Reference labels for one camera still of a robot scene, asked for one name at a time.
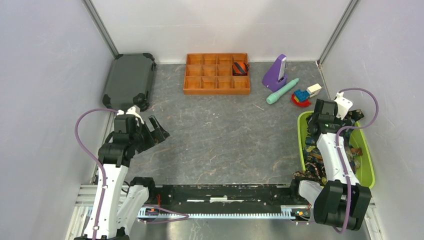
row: metal frame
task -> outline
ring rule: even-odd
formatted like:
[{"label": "metal frame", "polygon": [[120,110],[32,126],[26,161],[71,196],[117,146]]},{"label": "metal frame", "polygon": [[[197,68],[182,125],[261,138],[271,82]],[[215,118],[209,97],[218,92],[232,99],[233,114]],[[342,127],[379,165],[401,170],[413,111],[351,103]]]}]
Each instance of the metal frame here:
[{"label": "metal frame", "polygon": [[113,57],[116,58],[116,56],[119,55],[118,49],[115,46],[111,36],[109,35],[108,30],[103,24],[103,21],[100,18],[96,8],[94,7],[92,0],[82,0],[82,2],[84,3],[84,6],[87,9],[88,13],[90,13],[90,16],[94,24],[96,25],[98,31],[100,32],[100,35],[103,37],[104,41],[106,42],[106,45],[109,47],[109,50],[112,53]]},{"label": "metal frame", "polygon": [[335,27],[330,39],[327,42],[327,45],[324,47],[324,50],[321,53],[321,56],[319,56],[316,63],[318,65],[323,64],[323,62],[326,60],[330,50],[333,48],[334,44],[336,43],[337,39],[339,38],[340,33],[342,32],[343,28],[346,25],[346,22],[350,18],[352,12],[355,10],[358,2],[360,0],[350,0],[349,4],[347,5],[346,9],[344,10],[343,15],[341,16],[340,20],[338,21],[337,26]]}]

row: green plastic basin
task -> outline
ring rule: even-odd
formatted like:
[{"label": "green plastic basin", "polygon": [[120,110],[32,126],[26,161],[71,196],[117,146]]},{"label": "green plastic basin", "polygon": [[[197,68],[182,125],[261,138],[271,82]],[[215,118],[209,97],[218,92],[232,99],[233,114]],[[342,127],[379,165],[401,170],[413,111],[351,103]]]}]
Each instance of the green plastic basin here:
[{"label": "green plastic basin", "polygon": [[[303,171],[305,171],[303,148],[305,147],[305,139],[308,135],[306,118],[312,113],[313,111],[305,111],[297,118],[297,139],[299,141],[300,164]],[[355,126],[360,127],[361,125],[359,122],[356,122]],[[375,183],[374,170],[373,164],[371,163],[370,152],[368,151],[367,141],[365,141],[362,129],[353,130],[350,135],[350,144],[354,148],[362,148],[362,156],[355,157],[360,163],[360,168],[356,171],[355,176],[363,187],[371,189]]]}]

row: toy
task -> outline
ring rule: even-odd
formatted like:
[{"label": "toy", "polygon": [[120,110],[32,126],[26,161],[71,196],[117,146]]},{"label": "toy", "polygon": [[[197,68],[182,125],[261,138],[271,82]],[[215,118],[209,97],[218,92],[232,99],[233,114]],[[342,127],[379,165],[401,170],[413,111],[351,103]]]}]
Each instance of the toy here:
[{"label": "toy", "polygon": [[247,76],[250,65],[246,62],[233,62],[232,75],[233,76]]},{"label": "toy", "polygon": [[185,95],[247,95],[250,76],[233,76],[233,63],[246,63],[247,53],[187,54],[182,90]]},{"label": "toy", "polygon": [[274,93],[287,83],[286,55],[281,54],[263,76],[262,84]]},{"label": "toy", "polygon": [[299,101],[299,100],[296,98],[296,96],[295,96],[295,94],[294,94],[294,93],[291,95],[291,101],[294,103],[294,105],[299,106],[299,107],[302,107],[302,108],[306,108],[306,107],[308,107],[309,105],[311,105],[311,102],[310,102],[309,100],[306,100],[306,101]]},{"label": "toy", "polygon": [[277,102],[277,100],[285,93],[287,93],[290,89],[292,89],[299,82],[299,78],[295,78],[289,81],[285,86],[280,88],[278,91],[271,93],[267,98],[266,102],[268,104],[273,104]]},{"label": "toy", "polygon": [[294,96],[296,97],[296,100],[301,103],[308,99],[309,93],[307,91],[301,91],[300,89],[294,91]]},{"label": "toy", "polygon": [[321,88],[322,87],[318,83],[316,83],[316,84],[308,87],[306,89],[306,91],[307,91],[307,93],[310,94],[309,97],[312,98],[312,97],[316,96],[321,91]]}]

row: patterned fabric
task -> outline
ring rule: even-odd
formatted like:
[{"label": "patterned fabric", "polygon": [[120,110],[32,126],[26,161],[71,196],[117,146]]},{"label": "patterned fabric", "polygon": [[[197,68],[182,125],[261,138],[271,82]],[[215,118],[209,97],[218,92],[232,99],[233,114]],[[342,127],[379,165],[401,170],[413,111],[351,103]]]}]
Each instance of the patterned fabric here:
[{"label": "patterned fabric", "polygon": [[[312,114],[306,118],[306,122],[309,122]],[[364,114],[360,109],[349,111],[344,118],[343,126],[347,123],[355,123],[364,117]],[[353,172],[356,173],[357,169],[360,167],[360,163],[358,160],[355,160],[356,156],[362,156],[362,149],[360,147],[354,148],[349,144],[350,137],[353,129],[348,129],[342,134],[344,138],[344,150],[347,155],[347,159],[350,163],[350,167]],[[325,185],[327,183],[327,174],[326,169],[324,167],[323,157],[321,156],[320,150],[317,148],[317,143],[314,141],[314,138],[309,135],[305,139],[306,146],[303,148],[303,160],[305,164],[305,171],[297,171],[294,173],[293,178],[295,177],[306,177],[311,180],[320,183],[321,185]]]},{"label": "patterned fabric", "polygon": [[250,65],[245,62],[234,62],[232,64],[233,76],[246,76],[248,74]]}]

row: purple cable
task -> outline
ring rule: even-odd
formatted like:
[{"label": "purple cable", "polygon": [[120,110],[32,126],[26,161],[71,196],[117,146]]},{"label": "purple cable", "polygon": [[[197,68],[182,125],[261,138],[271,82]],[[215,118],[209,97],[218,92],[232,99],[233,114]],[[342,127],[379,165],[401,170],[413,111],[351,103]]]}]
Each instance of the purple cable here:
[{"label": "purple cable", "polygon": [[[97,159],[96,156],[94,156],[92,154],[92,152],[90,152],[86,146],[84,146],[83,142],[80,139],[80,136],[78,136],[78,125],[80,125],[81,120],[87,115],[90,114],[92,112],[97,112],[97,111],[107,111],[107,112],[112,112],[112,113],[118,113],[118,111],[113,110],[113,109],[108,109],[108,108],[95,108],[89,111],[86,111],[83,115],[81,115],[78,120],[75,123],[75,138],[76,141],[78,142],[79,146],[95,161],[95,163],[97,164],[98,168],[100,169],[101,172],[101,177],[103,178],[102,181],[102,189],[101,189],[101,194],[100,194],[100,200],[98,202],[98,207],[97,207],[97,212],[95,213],[95,218],[94,218],[94,226],[97,226],[99,224],[99,217],[100,217],[100,210],[102,209],[102,203],[103,203],[103,198],[105,197],[105,186],[106,186],[106,172],[105,172],[105,168],[103,167],[102,163],[100,163],[100,161]],[[93,236],[92,239],[96,240],[96,234],[97,234],[97,230],[93,229]]]},{"label": "purple cable", "polygon": [[183,217],[180,217],[180,218],[177,218],[177,219],[169,219],[169,220],[165,220],[165,221],[145,221],[144,222],[145,224],[165,224],[165,223],[182,221],[182,220],[186,220],[186,219],[189,218],[189,215],[188,214],[179,213],[179,212],[176,212],[176,211],[171,211],[171,210],[165,209],[165,208],[160,207],[160,206],[155,206],[155,205],[150,205],[150,204],[144,204],[143,207],[145,207],[145,208],[147,207],[147,208],[159,209],[159,210],[162,210],[162,211],[167,212],[167,213],[170,213],[170,214],[176,214],[176,215],[183,216]]},{"label": "purple cable", "polygon": [[[375,103],[375,114],[374,114],[374,117],[371,119],[371,121],[365,126],[359,126],[359,127],[358,126],[344,126],[344,127],[340,128],[337,131],[336,136],[335,136],[336,146],[339,146],[339,144],[340,144],[339,136],[344,130],[368,128],[371,124],[374,123],[374,121],[377,118],[377,115],[379,114],[379,102],[377,101],[376,96],[374,96],[374,94],[372,94],[370,91],[363,89],[363,88],[360,88],[360,87],[351,87],[351,88],[342,89],[338,92],[341,93],[341,92],[346,92],[346,91],[351,91],[351,90],[359,90],[359,91],[365,92],[368,95],[370,95],[371,98],[374,100],[374,103]],[[339,234],[344,234],[346,232],[346,228],[348,227],[349,214],[351,212],[352,186],[351,186],[351,179],[348,177],[348,175],[349,175],[348,166],[346,166],[345,161],[343,161],[343,154],[342,154],[342,148],[341,147],[337,147],[337,153],[338,153],[338,156],[340,158],[341,164],[343,165],[343,171],[344,171],[344,174],[346,176],[346,182],[347,182],[347,198],[346,198],[346,201],[347,201],[347,203],[346,203],[346,211],[345,211],[345,215],[344,215],[343,227],[341,228],[341,230],[337,229],[337,227],[334,227],[334,229]]]}]

